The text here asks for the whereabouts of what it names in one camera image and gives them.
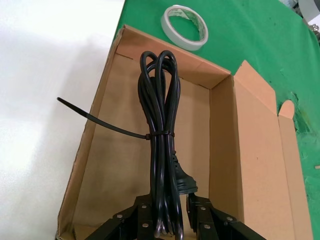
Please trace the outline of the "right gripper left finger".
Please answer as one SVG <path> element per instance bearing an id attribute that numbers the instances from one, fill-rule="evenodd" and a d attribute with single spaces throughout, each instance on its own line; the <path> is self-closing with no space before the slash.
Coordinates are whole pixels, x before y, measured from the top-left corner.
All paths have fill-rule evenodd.
<path id="1" fill-rule="evenodd" d="M 115 213 L 101 227 L 101 240 L 154 240 L 151 196 L 136 197 L 131 207 Z"/>

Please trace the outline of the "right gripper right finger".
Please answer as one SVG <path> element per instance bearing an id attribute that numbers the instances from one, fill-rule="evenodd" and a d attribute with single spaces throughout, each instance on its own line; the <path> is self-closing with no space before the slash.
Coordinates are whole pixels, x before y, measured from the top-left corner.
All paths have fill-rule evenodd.
<path id="1" fill-rule="evenodd" d="M 254 231 L 234 216 L 213 207 L 208 198 L 187 196 L 187 215 L 198 240 L 253 240 Z"/>

